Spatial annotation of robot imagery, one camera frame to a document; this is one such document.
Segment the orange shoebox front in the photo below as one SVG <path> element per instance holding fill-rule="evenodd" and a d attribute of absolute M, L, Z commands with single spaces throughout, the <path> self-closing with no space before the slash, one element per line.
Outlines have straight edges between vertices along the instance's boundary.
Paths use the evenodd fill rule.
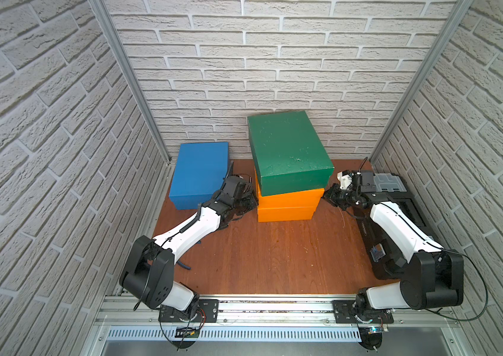
<path fill-rule="evenodd" d="M 282 208 L 301 208 L 317 206 L 321 197 L 323 197 L 324 189 L 317 188 L 307 191 L 297 191 L 286 194 L 275 194 L 271 196 L 263 196 L 260 190 L 259 178 L 257 173 L 254 173 L 255 189 L 259 206 L 268 209 Z"/>

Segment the green shoebox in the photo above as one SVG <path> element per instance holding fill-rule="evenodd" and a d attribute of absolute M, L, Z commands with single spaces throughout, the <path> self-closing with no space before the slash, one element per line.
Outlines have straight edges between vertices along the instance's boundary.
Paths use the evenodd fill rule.
<path fill-rule="evenodd" d="M 264 197 L 326 188 L 335 167 L 306 112 L 256 115 L 247 122 Z"/>

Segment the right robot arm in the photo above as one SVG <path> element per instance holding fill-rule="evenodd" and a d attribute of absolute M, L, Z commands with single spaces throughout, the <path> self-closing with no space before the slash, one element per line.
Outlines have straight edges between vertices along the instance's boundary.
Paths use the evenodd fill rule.
<path fill-rule="evenodd" d="M 351 315 L 391 322 L 394 309 L 441 309 L 464 298 L 464 258 L 435 240 L 425 213 L 403 180 L 368 170 L 340 171 L 324 200 L 352 215 L 383 286 L 360 289 Z"/>

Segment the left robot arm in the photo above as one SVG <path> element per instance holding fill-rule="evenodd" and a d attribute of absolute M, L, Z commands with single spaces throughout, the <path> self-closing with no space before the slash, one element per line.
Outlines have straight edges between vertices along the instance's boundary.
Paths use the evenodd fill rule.
<path fill-rule="evenodd" d="M 198 206 L 192 217 L 155 237 L 134 241 L 119 277 L 119 285 L 149 309 L 175 309 L 184 318 L 198 313 L 199 295 L 174 281 L 179 259 L 204 237 L 227 228 L 238 217 L 257 208 L 258 201 L 248 180 L 238 175 L 225 177 L 210 200 Z"/>

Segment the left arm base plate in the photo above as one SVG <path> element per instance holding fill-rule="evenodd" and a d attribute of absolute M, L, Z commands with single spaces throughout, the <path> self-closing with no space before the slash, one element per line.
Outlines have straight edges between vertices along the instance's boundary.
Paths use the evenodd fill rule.
<path fill-rule="evenodd" d="M 159 312 L 160 323 L 190 323 L 199 325 L 204 323 L 215 323 L 219 309 L 218 299 L 199 299 L 193 301 L 184 310 L 178 310 L 170 306 L 161 306 Z"/>

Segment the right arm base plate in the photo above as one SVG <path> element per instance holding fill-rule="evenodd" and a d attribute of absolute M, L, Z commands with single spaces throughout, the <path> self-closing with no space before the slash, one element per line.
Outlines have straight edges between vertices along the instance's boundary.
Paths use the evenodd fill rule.
<path fill-rule="evenodd" d="M 391 324 L 393 315 L 389 309 L 372 309 L 363 302 L 355 300 L 336 300 L 332 302 L 337 324 Z"/>

